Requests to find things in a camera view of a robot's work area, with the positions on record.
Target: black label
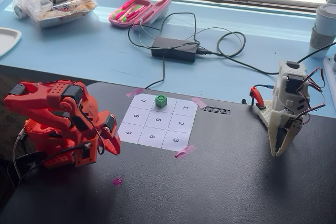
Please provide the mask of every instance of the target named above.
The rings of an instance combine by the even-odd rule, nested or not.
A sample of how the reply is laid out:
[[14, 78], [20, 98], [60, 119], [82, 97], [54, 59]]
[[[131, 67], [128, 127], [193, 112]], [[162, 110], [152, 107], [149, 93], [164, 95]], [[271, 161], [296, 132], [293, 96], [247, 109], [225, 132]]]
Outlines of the black label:
[[215, 108], [215, 107], [204, 107], [204, 108], [202, 108], [202, 110], [209, 111], [209, 112], [214, 112], [214, 113], [219, 113], [219, 114], [226, 114], [226, 115], [231, 114], [231, 110], [225, 110], [225, 109]]

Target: white tray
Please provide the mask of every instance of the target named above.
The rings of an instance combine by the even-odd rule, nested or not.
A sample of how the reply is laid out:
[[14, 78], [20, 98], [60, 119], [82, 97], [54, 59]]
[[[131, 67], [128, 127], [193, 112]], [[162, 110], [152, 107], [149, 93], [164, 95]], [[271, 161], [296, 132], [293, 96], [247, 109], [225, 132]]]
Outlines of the white tray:
[[22, 33], [18, 30], [0, 27], [0, 57], [15, 46], [21, 35]]

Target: pink pencil case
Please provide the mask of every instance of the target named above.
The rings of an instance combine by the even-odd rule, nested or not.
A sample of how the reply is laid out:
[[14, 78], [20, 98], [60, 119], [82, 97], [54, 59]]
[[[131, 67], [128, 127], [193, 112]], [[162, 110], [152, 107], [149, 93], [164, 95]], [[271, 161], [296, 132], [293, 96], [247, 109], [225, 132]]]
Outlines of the pink pencil case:
[[136, 16], [132, 17], [130, 20], [126, 22], [120, 22], [115, 19], [115, 14], [122, 6], [120, 6], [114, 13], [109, 16], [109, 21], [114, 26], [119, 27], [129, 27], [133, 24], [139, 24], [141, 21], [142, 25], [150, 26], [157, 19], [163, 18], [168, 12], [168, 6], [170, 5], [172, 0], [161, 0], [152, 4], [149, 0], [129, 0], [130, 4], [134, 5], [143, 5], [143, 8]]

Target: table surface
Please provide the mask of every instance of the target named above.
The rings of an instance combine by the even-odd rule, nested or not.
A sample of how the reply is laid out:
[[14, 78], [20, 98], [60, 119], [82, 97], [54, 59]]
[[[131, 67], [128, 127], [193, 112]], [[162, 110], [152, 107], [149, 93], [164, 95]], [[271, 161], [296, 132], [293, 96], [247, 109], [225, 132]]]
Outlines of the table surface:
[[[108, 16], [126, 0], [97, 0], [98, 7], [87, 17], [59, 27], [40, 29], [27, 20], [16, 19], [12, 0], [0, 4], [0, 26], [18, 29], [22, 38], [6, 55], [0, 57], [0, 71], [13, 73], [15, 67], [62, 74], [90, 80], [145, 87], [162, 76], [162, 61], [154, 59], [147, 49], [133, 46], [127, 30], [114, 28]], [[246, 35], [246, 47], [237, 59], [266, 71], [278, 71], [280, 60], [296, 61], [307, 54], [313, 14], [287, 11], [266, 11], [257, 7], [239, 7], [227, 4], [205, 3], [192, 0], [173, 0], [169, 13], [193, 12], [197, 30], [223, 27]], [[159, 27], [161, 21], [153, 25]], [[193, 33], [191, 15], [176, 15], [169, 19], [162, 36], [185, 39]], [[212, 29], [197, 35], [202, 46], [215, 50], [218, 38], [225, 31]], [[132, 33], [132, 38], [139, 41]], [[141, 32], [143, 43], [152, 39]], [[238, 42], [228, 39], [222, 43], [226, 53], [232, 53]], [[330, 49], [331, 57], [335, 49]], [[304, 61], [308, 72], [323, 67], [321, 60]], [[248, 98], [249, 88], [255, 84], [273, 84], [275, 76], [265, 76], [219, 57], [198, 57], [194, 64], [167, 61], [166, 79], [154, 89], [192, 96], [240, 103]], [[271, 99], [271, 90], [261, 90], [265, 99]], [[311, 103], [323, 99], [314, 90]], [[324, 89], [326, 107], [315, 114], [336, 117], [328, 85]]]
[[[115, 113], [119, 123], [132, 90], [108, 83], [88, 87], [100, 110]], [[250, 106], [204, 101], [231, 114], [198, 108], [189, 140], [194, 153], [177, 160], [172, 151], [122, 142], [120, 155], [106, 152], [95, 164], [32, 172], [0, 223], [336, 222], [336, 119], [312, 116], [288, 150], [273, 158], [267, 131]], [[119, 187], [112, 183], [117, 177]]]

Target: number grid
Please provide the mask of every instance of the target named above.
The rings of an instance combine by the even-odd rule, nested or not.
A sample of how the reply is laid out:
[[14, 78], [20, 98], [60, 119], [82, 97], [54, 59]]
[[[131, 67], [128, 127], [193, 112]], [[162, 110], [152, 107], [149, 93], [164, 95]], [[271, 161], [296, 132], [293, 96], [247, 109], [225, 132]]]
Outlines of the number grid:
[[188, 146], [197, 105], [192, 101], [167, 98], [155, 105], [155, 96], [138, 94], [119, 127], [121, 141], [179, 151]]

